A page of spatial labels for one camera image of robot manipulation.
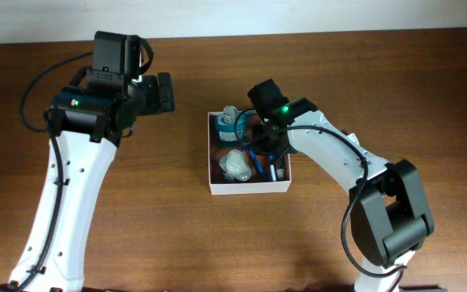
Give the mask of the blue disposable razor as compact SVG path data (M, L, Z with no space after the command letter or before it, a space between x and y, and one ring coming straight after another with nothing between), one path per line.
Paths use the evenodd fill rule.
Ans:
M263 179L264 182L268 182L268 176L265 174L264 169L261 163L259 162L259 158L255 155L255 152L253 151L252 147L246 145L242 146L240 150L248 152L249 157L251 158L258 175Z

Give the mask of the green toothpaste tube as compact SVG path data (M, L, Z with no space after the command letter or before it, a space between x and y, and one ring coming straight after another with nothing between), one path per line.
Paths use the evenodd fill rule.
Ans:
M274 166L275 166L276 179L278 181L284 181L285 180L285 161L284 161L284 158L283 157L279 158Z

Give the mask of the purple pump soap bottle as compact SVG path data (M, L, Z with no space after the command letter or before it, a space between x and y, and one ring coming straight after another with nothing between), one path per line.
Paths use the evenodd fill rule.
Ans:
M251 167L246 163L244 154L231 150L219 160L221 173L228 183L246 183L252 177Z

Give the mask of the teal mouthwash bottle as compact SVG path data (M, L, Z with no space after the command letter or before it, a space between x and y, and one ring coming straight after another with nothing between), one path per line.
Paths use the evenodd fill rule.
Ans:
M233 105L227 105L215 117L217 142L221 147L234 147L246 138L246 116L241 115Z

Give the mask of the blue white toothbrush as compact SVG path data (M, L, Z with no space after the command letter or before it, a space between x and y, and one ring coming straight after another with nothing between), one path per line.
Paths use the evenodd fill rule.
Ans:
M269 173L270 173L272 182L276 182L277 181L276 169L275 169L275 166L274 166L274 164L272 162L272 159L273 159L273 156L269 156Z

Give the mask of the white green soap packet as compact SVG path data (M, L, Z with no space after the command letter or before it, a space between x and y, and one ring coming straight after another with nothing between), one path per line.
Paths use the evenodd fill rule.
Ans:
M355 133L350 133L347 135L347 137L353 141L355 144L359 144L359 140L358 140L358 137L356 136Z

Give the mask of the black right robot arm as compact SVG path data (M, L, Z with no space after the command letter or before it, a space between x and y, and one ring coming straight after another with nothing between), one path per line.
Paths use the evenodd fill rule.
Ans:
M301 152L349 196L341 243L359 271L354 289L398 291L407 263L435 230L418 169L365 150L305 97L290 101L272 79L247 96L262 121L249 143L257 154L279 159Z

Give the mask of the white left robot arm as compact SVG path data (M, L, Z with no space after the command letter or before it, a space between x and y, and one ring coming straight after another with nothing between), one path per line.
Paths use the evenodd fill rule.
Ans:
M168 72L148 75L141 36L96 32L81 68L44 112L49 164L25 249L0 291L81 291L96 201L121 140L139 116L175 109Z

